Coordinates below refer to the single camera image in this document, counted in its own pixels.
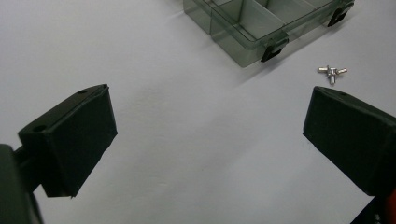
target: transparent plastic container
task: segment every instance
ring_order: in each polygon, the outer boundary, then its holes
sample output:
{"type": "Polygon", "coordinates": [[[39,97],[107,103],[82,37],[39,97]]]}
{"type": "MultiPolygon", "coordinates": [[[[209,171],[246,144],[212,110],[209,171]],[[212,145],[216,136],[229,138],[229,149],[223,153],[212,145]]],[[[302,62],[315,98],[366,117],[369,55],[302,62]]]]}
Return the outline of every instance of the transparent plastic container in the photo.
{"type": "Polygon", "coordinates": [[[276,56],[319,25],[342,20],[354,0],[184,0],[184,11],[240,66],[276,56]]]}

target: silver screw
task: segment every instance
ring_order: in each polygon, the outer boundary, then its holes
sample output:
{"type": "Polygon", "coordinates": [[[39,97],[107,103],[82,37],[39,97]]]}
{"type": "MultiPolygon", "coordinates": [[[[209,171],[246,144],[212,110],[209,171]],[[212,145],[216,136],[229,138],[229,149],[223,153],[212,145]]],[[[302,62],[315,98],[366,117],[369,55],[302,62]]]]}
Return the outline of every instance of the silver screw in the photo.
{"type": "Polygon", "coordinates": [[[318,69],[318,72],[326,73],[327,78],[330,80],[330,84],[333,86],[335,84],[336,77],[347,72],[347,69],[346,68],[336,69],[336,68],[331,68],[329,65],[327,65],[327,67],[320,67],[318,69]]]}

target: plastic box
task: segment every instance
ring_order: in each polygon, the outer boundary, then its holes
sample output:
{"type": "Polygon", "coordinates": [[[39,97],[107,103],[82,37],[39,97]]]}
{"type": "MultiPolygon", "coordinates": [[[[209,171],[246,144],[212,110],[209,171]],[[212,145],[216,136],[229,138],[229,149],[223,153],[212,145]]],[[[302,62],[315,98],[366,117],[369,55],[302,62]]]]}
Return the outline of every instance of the plastic box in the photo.
{"type": "Polygon", "coordinates": [[[276,56],[326,21],[342,20],[354,0],[183,0],[184,11],[240,66],[276,56]]]}

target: white surface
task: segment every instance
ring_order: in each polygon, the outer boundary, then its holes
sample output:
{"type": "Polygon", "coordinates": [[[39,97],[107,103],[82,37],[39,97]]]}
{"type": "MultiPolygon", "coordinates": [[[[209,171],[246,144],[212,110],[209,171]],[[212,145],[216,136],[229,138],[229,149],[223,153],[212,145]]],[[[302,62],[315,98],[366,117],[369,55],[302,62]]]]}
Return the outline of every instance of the white surface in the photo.
{"type": "Polygon", "coordinates": [[[330,64],[349,69],[337,90],[396,116],[395,11],[357,0],[242,69],[179,0],[3,0],[0,142],[107,83],[120,134],[77,198],[35,192],[46,223],[349,223],[371,198],[305,139],[305,114],[330,64]]]}

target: screw hole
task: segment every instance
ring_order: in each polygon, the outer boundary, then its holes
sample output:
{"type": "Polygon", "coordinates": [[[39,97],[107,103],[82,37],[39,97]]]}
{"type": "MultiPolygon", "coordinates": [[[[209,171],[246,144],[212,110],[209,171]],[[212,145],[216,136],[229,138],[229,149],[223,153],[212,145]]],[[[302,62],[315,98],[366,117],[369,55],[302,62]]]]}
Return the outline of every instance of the screw hole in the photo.
{"type": "Polygon", "coordinates": [[[44,131],[46,128],[47,128],[47,126],[45,126],[45,125],[40,125],[40,126],[37,126],[37,127],[33,128],[33,132],[39,133],[39,132],[44,131]]]}

